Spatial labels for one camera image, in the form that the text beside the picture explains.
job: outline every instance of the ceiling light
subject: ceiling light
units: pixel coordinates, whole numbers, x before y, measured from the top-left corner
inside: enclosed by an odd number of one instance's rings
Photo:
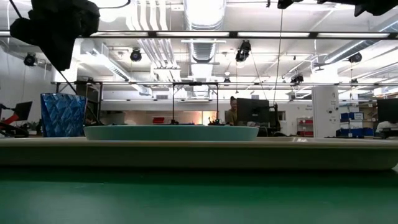
[[[89,0],[95,3],[99,8],[102,7],[120,7],[126,3],[126,0]]]
[[[100,9],[99,14],[101,16],[99,18],[104,22],[113,22],[118,17],[115,11],[115,9]]]
[[[190,40],[181,40],[181,43],[184,44],[225,44],[225,40],[200,40],[200,39],[190,39]]]
[[[9,31],[0,31],[0,37],[9,37],[10,32]]]
[[[334,38],[383,38],[388,37],[388,33],[319,33],[318,37],[334,37]]]
[[[172,82],[133,82],[140,85],[173,85]]]
[[[129,32],[119,32],[119,31],[107,31],[107,32],[97,32],[92,34],[90,37],[147,37],[147,32],[136,32],[136,31],[129,31]]]
[[[227,37],[229,32],[191,31],[191,32],[157,32],[159,37]]]
[[[238,37],[308,37],[309,32],[238,32]]]
[[[103,82],[104,85],[128,85],[128,82]]]

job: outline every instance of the teal plate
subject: teal plate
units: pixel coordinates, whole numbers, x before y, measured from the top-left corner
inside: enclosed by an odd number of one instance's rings
[[[122,125],[85,127],[95,141],[253,141],[258,128],[245,126]]]

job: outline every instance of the ceiling duct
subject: ceiling duct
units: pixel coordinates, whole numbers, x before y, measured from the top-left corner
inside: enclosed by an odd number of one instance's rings
[[[80,47],[81,52],[86,53],[87,55],[91,55],[94,57],[94,60],[99,60],[102,65],[104,65],[109,71],[113,74],[121,77],[125,82],[137,82],[133,76],[130,75],[125,69],[123,69],[117,62],[109,58],[109,49],[104,44],[101,45],[101,49],[98,49],[93,40],[85,39],[81,43]],[[133,88],[139,91],[140,95],[143,96],[151,96],[152,89],[145,87],[143,85],[132,84]]]
[[[398,32],[398,15],[391,17],[382,24],[371,29],[370,32]],[[336,63],[340,60],[348,58],[361,50],[374,45],[380,40],[354,40],[350,43],[340,47],[338,50],[328,54],[324,58],[324,62]]]
[[[209,31],[221,30],[224,21],[226,0],[183,0],[184,16],[187,30]],[[190,43],[192,76],[196,78],[209,78],[213,65],[197,64],[208,63],[213,60],[216,52],[214,43]],[[197,96],[204,96],[205,91],[198,92]]]

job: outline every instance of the spotlight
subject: spotlight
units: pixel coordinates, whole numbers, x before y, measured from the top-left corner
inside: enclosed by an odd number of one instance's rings
[[[358,83],[358,79],[357,79],[357,78],[354,78],[354,79],[350,80],[349,82],[350,82],[351,84],[353,84],[353,83]]]
[[[24,64],[29,67],[37,65],[37,58],[35,53],[28,53],[24,59]]]
[[[295,77],[292,77],[292,80],[290,81],[290,83],[302,83],[304,82],[304,77],[302,74],[298,74]]]
[[[224,79],[224,82],[225,82],[225,83],[230,83],[231,80],[230,80],[229,78],[225,78],[225,79]]]
[[[139,62],[142,59],[141,53],[140,53],[140,49],[139,48],[135,48],[132,50],[132,53],[130,55],[130,59],[133,62]]]
[[[249,57],[249,52],[251,51],[251,45],[248,40],[244,40],[238,49],[235,60],[237,63],[244,62]]]
[[[348,61],[351,63],[358,63],[358,62],[362,61],[361,53],[356,53],[356,54],[352,55],[351,57],[348,58]]]

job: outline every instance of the blue glass vase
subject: blue glass vase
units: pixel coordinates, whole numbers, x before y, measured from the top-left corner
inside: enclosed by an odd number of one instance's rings
[[[87,103],[84,96],[43,93],[40,102],[44,137],[82,136]]]

